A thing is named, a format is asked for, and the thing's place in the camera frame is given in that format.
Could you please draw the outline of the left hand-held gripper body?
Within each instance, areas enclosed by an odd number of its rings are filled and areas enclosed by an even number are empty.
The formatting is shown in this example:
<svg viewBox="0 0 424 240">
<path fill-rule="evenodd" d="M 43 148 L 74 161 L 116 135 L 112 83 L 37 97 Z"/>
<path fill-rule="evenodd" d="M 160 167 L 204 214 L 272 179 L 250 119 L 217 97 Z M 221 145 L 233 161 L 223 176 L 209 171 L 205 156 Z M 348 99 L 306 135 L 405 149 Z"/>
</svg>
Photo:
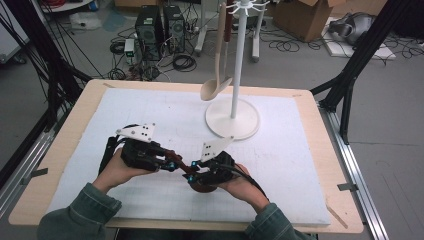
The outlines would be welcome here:
<svg viewBox="0 0 424 240">
<path fill-rule="evenodd" d="M 155 172 L 166 163 L 165 150 L 152 140 L 155 127 L 154 123 L 132 124 L 116 131 L 124 142 L 121 158 L 128 167 Z"/>
</svg>

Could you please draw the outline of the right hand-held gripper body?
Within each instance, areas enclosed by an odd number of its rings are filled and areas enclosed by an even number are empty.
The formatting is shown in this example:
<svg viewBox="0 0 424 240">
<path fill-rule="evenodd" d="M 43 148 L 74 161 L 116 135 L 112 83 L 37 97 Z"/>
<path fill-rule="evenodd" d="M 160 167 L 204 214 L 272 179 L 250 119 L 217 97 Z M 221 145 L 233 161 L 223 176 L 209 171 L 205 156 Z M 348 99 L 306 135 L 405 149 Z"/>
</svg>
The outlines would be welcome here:
<svg viewBox="0 0 424 240">
<path fill-rule="evenodd" d="M 211 140 L 203 144 L 198 166 L 207 168 L 206 172 L 198 174 L 198 183 L 202 185 L 218 185 L 233 177 L 234 159 L 225 149 L 234 141 L 234 137 Z"/>
</svg>

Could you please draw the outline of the dark brown wooden spoon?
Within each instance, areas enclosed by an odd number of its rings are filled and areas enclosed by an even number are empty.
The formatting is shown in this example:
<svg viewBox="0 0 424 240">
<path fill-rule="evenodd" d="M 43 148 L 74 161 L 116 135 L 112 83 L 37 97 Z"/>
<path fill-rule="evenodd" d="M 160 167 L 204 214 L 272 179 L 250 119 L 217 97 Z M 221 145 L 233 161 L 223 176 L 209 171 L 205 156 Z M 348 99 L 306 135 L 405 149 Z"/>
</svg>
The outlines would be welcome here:
<svg viewBox="0 0 424 240">
<path fill-rule="evenodd" d="M 177 169 L 183 170 L 185 173 L 197 173 L 198 168 L 191 168 L 187 166 L 182 159 L 181 160 L 172 160 L 170 158 L 165 157 L 165 160 L 168 162 L 174 162 L 177 165 Z M 216 190 L 216 187 L 208 186 L 208 185 L 200 185 L 199 183 L 189 184 L 190 187 L 199 193 L 210 193 Z"/>
</svg>

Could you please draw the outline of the beige wooden spoon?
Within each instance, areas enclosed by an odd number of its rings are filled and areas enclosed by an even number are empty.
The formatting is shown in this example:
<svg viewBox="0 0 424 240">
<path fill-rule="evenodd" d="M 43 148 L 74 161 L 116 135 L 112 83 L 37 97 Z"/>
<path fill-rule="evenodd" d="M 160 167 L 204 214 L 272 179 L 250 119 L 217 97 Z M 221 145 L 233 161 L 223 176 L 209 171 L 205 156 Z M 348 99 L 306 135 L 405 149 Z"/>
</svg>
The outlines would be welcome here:
<svg viewBox="0 0 424 240">
<path fill-rule="evenodd" d="M 217 29 L 217 37 L 215 44 L 215 78 L 206 81 L 200 90 L 200 97 L 203 101 L 210 101 L 216 97 L 218 94 L 218 88 L 220 86 L 220 55 L 222 42 L 224 38 L 225 31 L 225 19 L 226 19 L 226 3 L 222 2 L 220 4 L 219 18 L 218 18 L 218 29 Z"/>
</svg>

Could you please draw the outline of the white utensil rack stand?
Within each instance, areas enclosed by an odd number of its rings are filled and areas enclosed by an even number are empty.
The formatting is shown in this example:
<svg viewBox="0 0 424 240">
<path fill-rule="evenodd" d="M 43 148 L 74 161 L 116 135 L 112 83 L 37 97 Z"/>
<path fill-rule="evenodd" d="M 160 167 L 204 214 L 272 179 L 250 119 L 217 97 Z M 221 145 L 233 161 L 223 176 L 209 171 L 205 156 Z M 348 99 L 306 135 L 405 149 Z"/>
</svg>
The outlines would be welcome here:
<svg viewBox="0 0 424 240">
<path fill-rule="evenodd" d="M 232 5 L 231 14 L 239 15 L 232 97 L 218 100 L 213 98 L 205 112 L 205 120 L 209 129 L 220 137 L 233 136 L 234 140 L 244 140 L 252 137 L 260 127 L 258 110 L 248 101 L 240 99 L 239 92 L 248 12 L 253 9 L 264 15 L 267 4 L 268 1 L 257 3 L 257 0 L 238 0 Z"/>
</svg>

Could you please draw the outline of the metal ladle with wooden handle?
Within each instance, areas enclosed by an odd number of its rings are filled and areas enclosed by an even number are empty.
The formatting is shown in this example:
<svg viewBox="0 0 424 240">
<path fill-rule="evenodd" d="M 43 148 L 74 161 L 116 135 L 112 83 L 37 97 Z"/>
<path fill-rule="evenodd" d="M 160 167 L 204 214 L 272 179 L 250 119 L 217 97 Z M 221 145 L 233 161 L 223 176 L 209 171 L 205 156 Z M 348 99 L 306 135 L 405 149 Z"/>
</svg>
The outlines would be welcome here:
<svg viewBox="0 0 424 240">
<path fill-rule="evenodd" d="M 223 65 L 223 74 L 224 76 L 217 81 L 217 90 L 219 93 L 223 91 L 232 81 L 232 77 L 227 72 L 227 55 L 228 55 L 228 44 L 231 39 L 231 24 L 232 24 L 232 5 L 234 0 L 226 0 L 226 2 L 221 4 L 219 24 L 218 24 L 218 37 L 219 39 L 216 42 L 216 60 L 220 61 L 220 54 L 222 45 L 225 45 L 225 54 L 224 54 L 224 65 Z"/>
</svg>

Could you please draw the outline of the person's left hand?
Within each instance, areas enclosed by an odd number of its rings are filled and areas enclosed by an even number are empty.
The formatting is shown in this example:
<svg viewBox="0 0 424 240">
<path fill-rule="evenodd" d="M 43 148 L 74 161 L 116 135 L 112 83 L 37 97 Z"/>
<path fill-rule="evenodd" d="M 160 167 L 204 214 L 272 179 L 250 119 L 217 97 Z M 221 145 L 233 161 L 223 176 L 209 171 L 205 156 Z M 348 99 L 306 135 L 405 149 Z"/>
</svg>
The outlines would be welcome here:
<svg viewBox="0 0 424 240">
<path fill-rule="evenodd" d="M 152 171 L 128 167 L 121 158 L 121 152 L 122 149 L 118 148 L 103 171 L 92 182 L 92 185 L 104 194 L 134 177 L 152 174 Z"/>
</svg>

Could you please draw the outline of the person's right hand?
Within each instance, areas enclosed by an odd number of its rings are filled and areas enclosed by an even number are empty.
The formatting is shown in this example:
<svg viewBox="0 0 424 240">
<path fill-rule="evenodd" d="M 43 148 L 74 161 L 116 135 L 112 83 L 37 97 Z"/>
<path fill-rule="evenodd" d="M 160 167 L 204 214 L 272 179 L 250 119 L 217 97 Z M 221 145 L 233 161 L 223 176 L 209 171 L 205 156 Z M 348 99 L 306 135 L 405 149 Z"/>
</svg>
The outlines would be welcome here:
<svg viewBox="0 0 424 240">
<path fill-rule="evenodd" d="M 236 176 L 232 180 L 219 184 L 218 187 L 248 203 L 257 214 L 270 203 L 267 197 L 243 176 Z"/>
</svg>

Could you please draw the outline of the white grid mat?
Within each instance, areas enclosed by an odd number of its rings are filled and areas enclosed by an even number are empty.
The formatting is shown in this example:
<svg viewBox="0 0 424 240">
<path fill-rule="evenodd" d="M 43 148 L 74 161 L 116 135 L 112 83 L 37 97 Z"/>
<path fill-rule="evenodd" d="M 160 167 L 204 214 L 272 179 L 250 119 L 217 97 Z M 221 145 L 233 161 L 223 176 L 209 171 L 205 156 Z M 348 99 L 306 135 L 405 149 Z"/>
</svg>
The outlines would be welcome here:
<svg viewBox="0 0 424 240">
<path fill-rule="evenodd" d="M 299 108 L 289 97 L 245 96 L 259 112 L 258 132 L 226 151 L 248 168 L 267 197 L 294 224 L 327 225 L 330 217 Z M 201 156 L 214 139 L 205 122 L 207 103 L 196 93 L 111 88 L 91 118 L 60 179 L 49 208 L 68 206 L 93 180 L 107 139 L 130 124 L 153 123 L 154 141 L 181 155 L 185 163 Z M 249 222 L 256 213 L 222 189 L 198 193 L 180 170 L 139 176 L 109 192 L 122 207 L 120 218 Z"/>
</svg>

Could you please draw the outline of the power supply box with green display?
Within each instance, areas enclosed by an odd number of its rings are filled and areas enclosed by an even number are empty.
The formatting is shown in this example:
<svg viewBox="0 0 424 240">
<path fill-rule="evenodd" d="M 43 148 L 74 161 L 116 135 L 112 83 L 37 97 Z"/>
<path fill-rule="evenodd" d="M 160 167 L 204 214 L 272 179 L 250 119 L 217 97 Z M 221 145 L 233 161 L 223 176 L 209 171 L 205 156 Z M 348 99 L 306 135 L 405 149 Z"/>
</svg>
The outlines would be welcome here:
<svg viewBox="0 0 424 240">
<path fill-rule="evenodd" d="M 134 39 L 126 39 L 124 45 L 124 53 L 127 57 L 135 56 L 135 40 Z"/>
</svg>

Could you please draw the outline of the black computer tower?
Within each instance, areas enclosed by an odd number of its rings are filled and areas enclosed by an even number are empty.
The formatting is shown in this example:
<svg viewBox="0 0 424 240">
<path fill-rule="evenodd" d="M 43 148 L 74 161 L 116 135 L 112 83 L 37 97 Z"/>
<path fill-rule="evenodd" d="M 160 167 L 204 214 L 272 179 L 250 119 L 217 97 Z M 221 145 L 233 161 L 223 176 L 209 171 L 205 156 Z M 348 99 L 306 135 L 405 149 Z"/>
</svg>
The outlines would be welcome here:
<svg viewBox="0 0 424 240">
<path fill-rule="evenodd" d="M 185 51 L 185 21 L 179 6 L 163 8 L 166 40 L 171 53 Z"/>
<path fill-rule="evenodd" d="M 135 30 L 142 59 L 158 61 L 162 58 L 160 45 L 164 41 L 163 26 L 158 5 L 143 5 L 138 14 Z"/>
</svg>

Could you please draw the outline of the white stand leg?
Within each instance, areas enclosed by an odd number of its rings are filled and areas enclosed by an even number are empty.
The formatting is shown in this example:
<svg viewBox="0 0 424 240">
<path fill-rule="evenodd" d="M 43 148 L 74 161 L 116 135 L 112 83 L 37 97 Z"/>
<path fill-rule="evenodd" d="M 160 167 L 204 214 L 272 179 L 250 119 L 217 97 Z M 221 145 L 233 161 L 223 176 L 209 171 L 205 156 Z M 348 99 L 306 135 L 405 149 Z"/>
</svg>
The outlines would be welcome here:
<svg viewBox="0 0 424 240">
<path fill-rule="evenodd" d="M 263 20 L 263 14 L 261 13 L 257 17 L 257 23 L 254 28 L 254 34 L 252 37 L 252 60 L 254 62 L 259 61 L 259 52 L 260 52 L 259 41 L 260 41 L 260 30 L 261 30 L 262 20 Z"/>
<path fill-rule="evenodd" d="M 207 34 L 206 24 L 206 0 L 201 0 L 201 14 L 200 14 L 200 27 L 198 32 L 197 43 L 194 48 L 194 52 L 197 56 L 201 55 L 203 45 Z"/>
</svg>

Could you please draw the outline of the tan tape strip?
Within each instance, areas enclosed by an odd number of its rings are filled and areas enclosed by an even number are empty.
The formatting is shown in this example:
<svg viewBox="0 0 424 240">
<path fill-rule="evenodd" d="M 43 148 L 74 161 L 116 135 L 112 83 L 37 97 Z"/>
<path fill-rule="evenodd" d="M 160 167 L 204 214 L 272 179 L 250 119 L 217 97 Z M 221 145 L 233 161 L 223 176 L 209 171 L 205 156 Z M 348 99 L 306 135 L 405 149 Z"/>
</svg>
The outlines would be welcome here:
<svg viewBox="0 0 424 240">
<path fill-rule="evenodd" d="M 337 220 L 337 222 L 345 229 L 348 229 L 347 223 L 336 213 L 336 211 L 328 205 L 326 207 L 329 213 Z"/>
</svg>

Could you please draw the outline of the clear plastic bag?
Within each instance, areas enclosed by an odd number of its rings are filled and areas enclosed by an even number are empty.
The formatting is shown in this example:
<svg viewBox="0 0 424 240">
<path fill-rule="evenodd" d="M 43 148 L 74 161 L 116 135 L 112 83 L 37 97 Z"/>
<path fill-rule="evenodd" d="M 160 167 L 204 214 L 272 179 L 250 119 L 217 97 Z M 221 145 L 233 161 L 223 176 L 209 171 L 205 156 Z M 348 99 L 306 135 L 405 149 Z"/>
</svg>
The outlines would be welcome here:
<svg viewBox="0 0 424 240">
<path fill-rule="evenodd" d="M 79 12 L 69 16 L 73 29 L 94 30 L 101 27 L 101 20 L 94 12 Z"/>
</svg>

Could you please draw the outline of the brown cardboard box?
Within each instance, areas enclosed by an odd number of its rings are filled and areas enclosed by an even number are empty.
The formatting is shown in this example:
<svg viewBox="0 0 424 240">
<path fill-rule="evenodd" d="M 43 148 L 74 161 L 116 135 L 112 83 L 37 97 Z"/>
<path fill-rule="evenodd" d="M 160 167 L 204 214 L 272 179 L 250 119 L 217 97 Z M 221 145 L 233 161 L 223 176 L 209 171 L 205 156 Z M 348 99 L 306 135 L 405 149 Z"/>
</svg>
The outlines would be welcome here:
<svg viewBox="0 0 424 240">
<path fill-rule="evenodd" d="M 143 5 L 158 5 L 159 0 L 114 0 L 116 7 L 141 7 Z"/>
</svg>

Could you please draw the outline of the round white table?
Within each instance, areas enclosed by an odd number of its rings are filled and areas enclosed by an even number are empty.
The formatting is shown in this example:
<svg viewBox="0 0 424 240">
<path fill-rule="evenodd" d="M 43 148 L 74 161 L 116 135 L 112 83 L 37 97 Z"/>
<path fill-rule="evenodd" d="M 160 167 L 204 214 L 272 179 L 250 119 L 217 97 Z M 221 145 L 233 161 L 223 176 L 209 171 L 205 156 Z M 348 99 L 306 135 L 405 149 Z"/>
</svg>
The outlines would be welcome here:
<svg viewBox="0 0 424 240">
<path fill-rule="evenodd" d="M 88 6 L 93 0 L 39 0 L 43 12 L 64 12 Z"/>
</svg>

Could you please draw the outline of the large cardboard box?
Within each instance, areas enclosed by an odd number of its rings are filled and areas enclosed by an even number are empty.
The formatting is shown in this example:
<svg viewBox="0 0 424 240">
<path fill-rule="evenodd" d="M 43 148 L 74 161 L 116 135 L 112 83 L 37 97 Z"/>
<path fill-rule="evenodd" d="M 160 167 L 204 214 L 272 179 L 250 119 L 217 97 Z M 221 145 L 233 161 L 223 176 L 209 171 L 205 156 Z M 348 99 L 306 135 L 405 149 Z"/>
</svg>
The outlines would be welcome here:
<svg viewBox="0 0 424 240">
<path fill-rule="evenodd" d="M 330 16 L 378 15 L 388 0 L 279 0 L 273 24 L 303 42 L 318 39 Z"/>
</svg>

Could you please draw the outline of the white cabinet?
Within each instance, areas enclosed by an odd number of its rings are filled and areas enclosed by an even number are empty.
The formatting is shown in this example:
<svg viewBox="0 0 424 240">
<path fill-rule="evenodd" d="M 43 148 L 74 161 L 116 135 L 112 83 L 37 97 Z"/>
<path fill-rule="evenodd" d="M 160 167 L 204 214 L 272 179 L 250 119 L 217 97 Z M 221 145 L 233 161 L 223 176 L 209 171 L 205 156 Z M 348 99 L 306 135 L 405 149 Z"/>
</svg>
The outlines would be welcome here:
<svg viewBox="0 0 424 240">
<path fill-rule="evenodd" d="M 13 30 L 24 43 L 27 35 L 3 0 L 0 0 L 0 64 L 7 63 L 21 49 L 9 30 Z"/>
</svg>

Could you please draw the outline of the white board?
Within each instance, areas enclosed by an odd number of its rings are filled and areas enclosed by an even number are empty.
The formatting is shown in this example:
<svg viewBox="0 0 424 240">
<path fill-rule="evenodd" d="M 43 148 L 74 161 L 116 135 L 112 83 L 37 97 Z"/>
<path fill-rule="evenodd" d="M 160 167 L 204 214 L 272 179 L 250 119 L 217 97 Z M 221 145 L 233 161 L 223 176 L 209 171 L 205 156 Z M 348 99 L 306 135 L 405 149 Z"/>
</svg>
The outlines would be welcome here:
<svg viewBox="0 0 424 240">
<path fill-rule="evenodd" d="M 353 46 L 348 44 L 337 33 L 328 32 L 329 24 L 333 20 L 334 17 L 327 19 L 324 29 L 321 32 L 322 41 L 332 57 L 350 58 L 354 53 Z M 396 55 L 385 44 L 381 44 L 373 55 L 373 59 L 394 60 L 395 58 Z"/>
</svg>

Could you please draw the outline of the aluminium rail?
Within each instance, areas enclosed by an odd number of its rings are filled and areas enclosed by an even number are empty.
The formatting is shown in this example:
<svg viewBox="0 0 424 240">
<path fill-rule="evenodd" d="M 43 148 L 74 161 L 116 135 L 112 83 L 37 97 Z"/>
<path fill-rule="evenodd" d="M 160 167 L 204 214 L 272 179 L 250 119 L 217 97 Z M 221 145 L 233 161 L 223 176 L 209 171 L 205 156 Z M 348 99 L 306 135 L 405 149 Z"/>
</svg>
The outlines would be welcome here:
<svg viewBox="0 0 424 240">
<path fill-rule="evenodd" d="M 30 133 L 0 170 L 0 220 L 26 186 L 20 184 L 21 179 L 37 170 L 55 135 L 53 131 L 38 136 Z"/>
<path fill-rule="evenodd" d="M 354 195 L 355 202 L 359 205 L 363 225 L 373 240 L 390 240 L 351 145 L 346 144 L 339 133 L 340 120 L 337 114 L 328 112 L 323 108 L 319 108 L 319 112 L 324 120 L 327 132 L 335 144 L 334 149 L 340 155 L 339 159 L 342 162 L 342 169 L 347 175 L 348 183 L 358 186 L 358 190 L 351 193 Z"/>
</svg>

